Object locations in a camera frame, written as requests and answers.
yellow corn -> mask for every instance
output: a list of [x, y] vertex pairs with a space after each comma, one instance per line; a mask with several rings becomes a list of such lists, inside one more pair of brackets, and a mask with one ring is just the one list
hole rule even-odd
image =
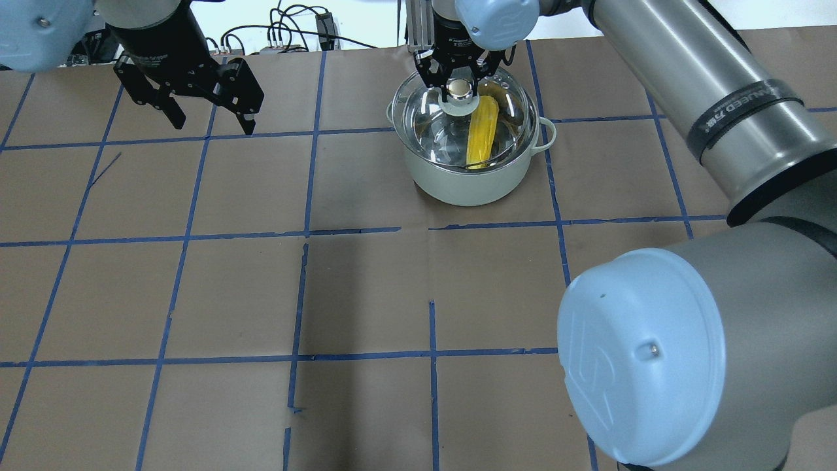
[[497, 116], [500, 114], [500, 106], [492, 96], [480, 96], [480, 104], [471, 114], [470, 128], [468, 129], [468, 155], [466, 163], [469, 168], [485, 168], [485, 162], [491, 158], [491, 145], [494, 143], [494, 134], [497, 129]]

pot lid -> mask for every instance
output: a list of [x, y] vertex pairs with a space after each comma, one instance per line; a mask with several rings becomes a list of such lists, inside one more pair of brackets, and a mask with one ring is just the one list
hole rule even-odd
[[[470, 72], [451, 77], [451, 96], [442, 100], [441, 90], [428, 89], [418, 72], [407, 78], [393, 98], [391, 118], [401, 141], [413, 153], [448, 168], [482, 171], [512, 160], [526, 148], [537, 129], [535, 107], [520, 84], [498, 68], [476, 87], [470, 87]], [[481, 96], [493, 97], [499, 107], [494, 142], [489, 158], [466, 164], [471, 112]]]

white background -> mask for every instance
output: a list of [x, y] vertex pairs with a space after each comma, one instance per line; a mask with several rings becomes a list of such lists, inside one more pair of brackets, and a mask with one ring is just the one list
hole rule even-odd
[[[404, 12], [398, 34], [396, 0], [283, 0], [282, 7], [294, 3], [322, 5], [331, 10], [341, 36], [377, 47], [398, 45], [398, 38], [403, 37]], [[713, 0], [712, 4], [737, 29], [837, 24], [837, 0]], [[224, 31], [234, 26], [268, 24], [268, 11], [275, 6], [276, 0], [226, 0], [223, 3], [194, 2], [192, 11], [203, 33], [218, 40]], [[316, 31], [313, 14], [301, 14], [295, 19], [300, 28]], [[252, 28], [236, 34], [244, 41], [247, 54], [267, 46], [264, 29]], [[596, 35], [600, 32], [590, 25], [580, 9], [576, 9], [564, 15], [541, 18], [529, 39]], [[311, 50], [318, 44], [316, 37], [309, 37]], [[341, 45], [342, 49], [357, 47], [345, 42]]]

black power brick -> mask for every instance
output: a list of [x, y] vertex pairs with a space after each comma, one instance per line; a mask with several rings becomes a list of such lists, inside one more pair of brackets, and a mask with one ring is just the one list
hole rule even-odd
[[321, 35], [320, 50], [334, 50], [337, 28], [334, 25], [334, 17], [331, 15], [331, 12], [318, 13], [316, 15], [316, 32]]

light blue joint cap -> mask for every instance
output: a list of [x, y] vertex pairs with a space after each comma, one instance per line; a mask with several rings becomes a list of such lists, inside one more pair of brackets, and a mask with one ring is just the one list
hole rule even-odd
[[457, 0], [456, 13], [476, 45], [503, 50], [531, 33], [541, 5], [538, 0]]
[[561, 301], [558, 354], [579, 420], [622, 463], [683, 457], [721, 402], [721, 315], [701, 274], [670, 251], [632, 251], [577, 277]]
[[22, 72], [63, 64], [92, 16], [93, 0], [0, 0], [0, 64]]

